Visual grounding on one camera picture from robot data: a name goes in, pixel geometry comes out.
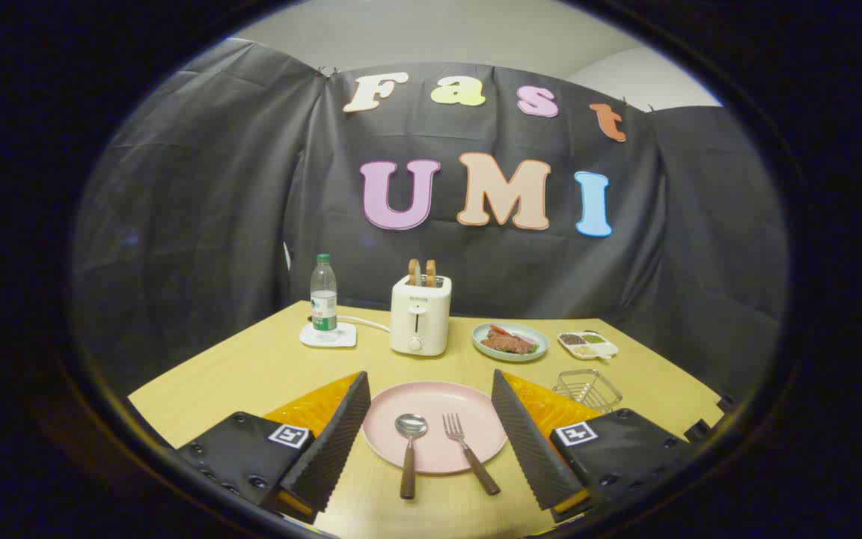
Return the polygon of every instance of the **white toaster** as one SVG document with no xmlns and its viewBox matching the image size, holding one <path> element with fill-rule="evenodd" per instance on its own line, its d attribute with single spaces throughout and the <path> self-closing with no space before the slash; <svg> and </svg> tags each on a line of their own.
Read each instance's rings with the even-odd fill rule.
<svg viewBox="0 0 862 539">
<path fill-rule="evenodd" d="M 451 316 L 451 279 L 435 277 L 435 287 L 408 284 L 409 276 L 391 289 L 391 349 L 416 356 L 437 356 L 447 347 Z"/>
</svg>

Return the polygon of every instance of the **bottle label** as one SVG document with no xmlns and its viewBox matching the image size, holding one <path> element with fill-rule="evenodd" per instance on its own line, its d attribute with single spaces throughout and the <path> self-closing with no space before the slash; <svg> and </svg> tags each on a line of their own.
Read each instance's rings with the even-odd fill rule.
<svg viewBox="0 0 862 539">
<path fill-rule="evenodd" d="M 335 307 L 338 297 L 311 297 L 311 325 L 318 331 L 329 331 L 338 327 Z"/>
</svg>

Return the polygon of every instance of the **plate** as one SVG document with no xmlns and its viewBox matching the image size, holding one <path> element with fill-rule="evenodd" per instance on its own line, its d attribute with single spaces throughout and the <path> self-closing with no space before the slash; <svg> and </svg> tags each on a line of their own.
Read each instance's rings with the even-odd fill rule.
<svg viewBox="0 0 862 539">
<path fill-rule="evenodd" d="M 514 335 L 522 335 L 522 337 L 527 337 L 532 341 L 537 341 L 537 351 L 531 352 L 531 354 L 512 354 L 511 352 L 502 352 L 500 350 L 488 348 L 488 346 L 481 344 L 481 341 L 488 338 L 490 323 L 487 323 L 479 325 L 471 332 L 471 341 L 474 342 L 474 347 L 481 351 L 483 355 L 494 359 L 500 359 L 502 362 L 518 362 L 519 364 L 520 362 L 529 362 L 532 359 L 537 359 L 548 351 L 548 338 L 536 329 L 522 326 L 521 324 L 515 324 L 513 322 L 495 322 L 494 325 L 513 333 Z"/>
<path fill-rule="evenodd" d="M 428 422 L 428 432 L 415 438 L 415 471 L 453 474 L 469 470 L 461 444 L 444 434 L 442 413 L 458 413 L 465 428 L 465 443 L 486 463 L 507 441 L 490 397 L 476 389 L 451 382 L 410 382 L 391 386 L 372 399 L 361 424 L 368 445 L 379 457 L 397 467 L 404 464 L 408 438 L 394 429 L 394 419 L 417 413 Z"/>
</svg>

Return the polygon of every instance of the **metal wire rack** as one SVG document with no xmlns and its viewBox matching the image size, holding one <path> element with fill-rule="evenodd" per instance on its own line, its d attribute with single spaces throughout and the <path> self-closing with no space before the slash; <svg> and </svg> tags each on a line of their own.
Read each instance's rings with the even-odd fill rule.
<svg viewBox="0 0 862 539">
<path fill-rule="evenodd" d="M 557 375 L 554 392 L 600 413 L 612 412 L 623 395 L 594 368 L 564 371 Z"/>
</svg>

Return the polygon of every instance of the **table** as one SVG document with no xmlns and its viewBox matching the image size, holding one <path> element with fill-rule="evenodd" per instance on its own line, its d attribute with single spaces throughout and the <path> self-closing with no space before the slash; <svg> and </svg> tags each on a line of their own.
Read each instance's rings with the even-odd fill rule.
<svg viewBox="0 0 862 539">
<path fill-rule="evenodd" d="M 236 410 L 262 416 L 356 371 L 368 371 L 372 396 L 397 383 L 420 380 L 464 383 L 490 395 L 496 368 L 546 388 L 555 384 L 561 371 L 596 368 L 623 393 L 621 407 L 635 409 L 677 436 L 683 437 L 698 419 L 712 426 L 722 416 L 716 407 L 719 396 L 711 389 L 601 320 L 508 320 L 527 324 L 551 340 L 541 359 L 510 364 L 486 357 L 470 341 L 476 325 L 495 318 L 452 317 L 444 355 L 421 358 L 394 352 L 387 333 L 361 324 L 353 348 L 305 346 L 298 333 L 310 313 L 311 304 L 299 301 L 158 376 L 129 399 L 174 447 Z M 390 323 L 389 311 L 339 307 L 338 314 Z M 618 355 L 610 361 L 581 361 L 554 342 L 562 331 L 584 329 L 614 342 Z M 359 433 L 328 509 L 318 514 L 314 526 L 343 539 L 497 539 L 554 525 L 550 511 L 538 508 L 510 443 L 486 468 L 501 487 L 496 496 L 483 493 L 468 471 L 445 477 L 419 475 L 416 499 L 405 501 L 398 497 L 400 468 L 377 457 Z"/>
</svg>

